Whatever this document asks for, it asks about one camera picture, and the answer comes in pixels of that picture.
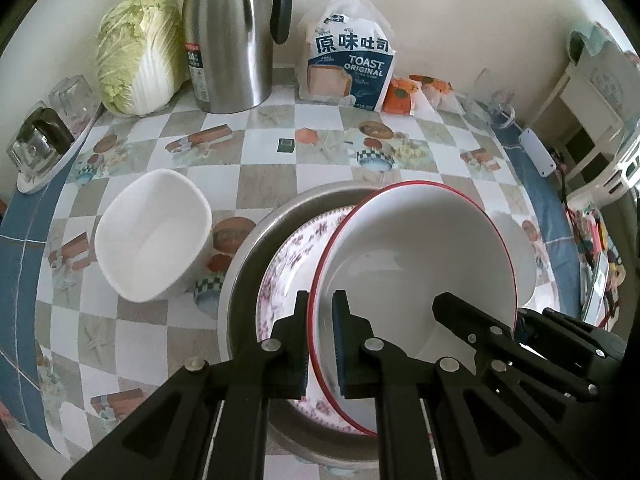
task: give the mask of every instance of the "bread slice image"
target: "bread slice image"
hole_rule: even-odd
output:
[[[306,73],[306,86],[311,95],[346,97],[352,81],[341,66],[311,65]]]

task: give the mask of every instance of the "metal bolt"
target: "metal bolt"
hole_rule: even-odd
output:
[[[453,357],[443,357],[440,360],[440,368],[446,372],[455,372],[460,368],[460,364]]]
[[[364,342],[364,348],[367,350],[371,350],[372,352],[378,352],[382,350],[385,343],[382,339],[378,339],[377,337],[370,337]]]
[[[280,341],[274,339],[273,337],[270,339],[265,339],[260,346],[265,352],[276,352],[280,349]]]
[[[192,374],[194,374],[202,370],[205,364],[206,362],[202,357],[191,357],[184,363],[184,367],[187,368],[187,370]]]
[[[491,368],[493,368],[496,372],[505,372],[507,369],[507,365],[502,361],[498,361],[498,359],[494,359],[491,361]]]

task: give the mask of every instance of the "white enamel bowl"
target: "white enamel bowl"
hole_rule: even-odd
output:
[[[332,296],[346,290],[351,312],[407,355],[459,359],[475,371],[474,350],[437,323],[431,305],[452,292],[507,326],[516,317],[513,268],[498,230],[472,200],[436,182],[393,184],[358,204],[325,248],[308,306],[309,353],[332,406],[354,428],[376,431],[373,400],[340,395]]]

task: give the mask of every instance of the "metal basin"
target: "metal basin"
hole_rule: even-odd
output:
[[[238,249],[220,294],[218,343],[222,360],[255,342],[255,306],[271,258],[302,224],[331,209],[355,205],[379,189],[375,184],[339,182],[304,192],[273,211]],[[271,433],[290,452],[311,462],[363,469],[378,467],[375,437],[329,430],[297,412],[286,400],[272,400]]]

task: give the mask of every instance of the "floral plate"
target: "floral plate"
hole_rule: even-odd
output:
[[[341,207],[313,218],[281,245],[260,284],[255,309],[258,340],[262,341],[270,336],[276,320],[293,314],[299,290],[311,289],[322,251],[351,209],[353,206]],[[326,428],[360,434],[329,404],[320,389],[311,363],[308,366],[305,397],[289,402],[300,413]]]

